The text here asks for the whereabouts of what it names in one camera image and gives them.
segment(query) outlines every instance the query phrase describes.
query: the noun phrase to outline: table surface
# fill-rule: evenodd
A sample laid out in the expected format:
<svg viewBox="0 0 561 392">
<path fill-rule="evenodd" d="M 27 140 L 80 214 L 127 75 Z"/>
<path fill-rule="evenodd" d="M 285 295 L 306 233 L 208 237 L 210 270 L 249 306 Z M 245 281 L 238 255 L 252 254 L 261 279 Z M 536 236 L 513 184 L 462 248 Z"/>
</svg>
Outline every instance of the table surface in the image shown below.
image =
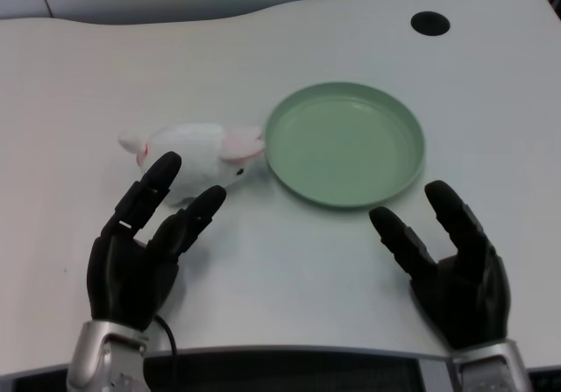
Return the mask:
<svg viewBox="0 0 561 392">
<path fill-rule="evenodd" d="M 415 32 L 419 11 L 451 30 Z M 134 26 L 17 19 L 0 22 L 0 46 L 0 374 L 70 360 L 89 319 L 92 242 L 139 177 L 118 132 L 263 125 L 282 98 L 327 81 L 372 85 L 415 113 L 426 167 L 387 206 L 442 259 L 451 242 L 423 185 L 453 186 L 504 259 L 510 338 L 529 367 L 561 364 L 561 24 L 546 0 L 312 0 Z M 305 203 L 264 162 L 181 258 L 161 314 L 181 349 L 446 355 L 366 210 Z M 150 333 L 153 350 L 168 347 Z"/>
</svg>

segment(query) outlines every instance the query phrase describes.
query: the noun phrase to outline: plush toy ear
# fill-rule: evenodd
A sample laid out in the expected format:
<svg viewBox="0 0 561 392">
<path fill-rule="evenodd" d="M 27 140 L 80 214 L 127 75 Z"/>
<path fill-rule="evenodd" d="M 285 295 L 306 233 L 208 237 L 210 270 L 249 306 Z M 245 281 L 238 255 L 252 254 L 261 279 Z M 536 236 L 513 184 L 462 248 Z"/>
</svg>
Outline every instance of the plush toy ear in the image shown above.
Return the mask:
<svg viewBox="0 0 561 392">
<path fill-rule="evenodd" d="M 260 139 L 261 130 L 256 127 L 231 127 L 224 133 L 220 158 L 228 162 L 242 162 L 265 151 L 265 142 Z"/>
</svg>

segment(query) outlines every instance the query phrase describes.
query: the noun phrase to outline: stuffed rabbit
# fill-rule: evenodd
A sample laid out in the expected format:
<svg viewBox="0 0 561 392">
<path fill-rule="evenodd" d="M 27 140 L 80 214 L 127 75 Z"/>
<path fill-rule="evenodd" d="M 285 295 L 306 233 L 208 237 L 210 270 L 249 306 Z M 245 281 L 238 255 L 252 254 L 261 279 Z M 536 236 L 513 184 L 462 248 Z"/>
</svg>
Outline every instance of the stuffed rabbit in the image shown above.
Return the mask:
<svg viewBox="0 0 561 392">
<path fill-rule="evenodd" d="M 170 125 L 147 141 L 127 132 L 120 133 L 118 141 L 126 151 L 137 155 L 143 173 L 164 153 L 174 151 L 181 156 L 181 170 L 166 197 L 170 204 L 198 196 L 215 184 L 236 182 L 265 150 L 261 130 L 250 126 Z"/>
</svg>

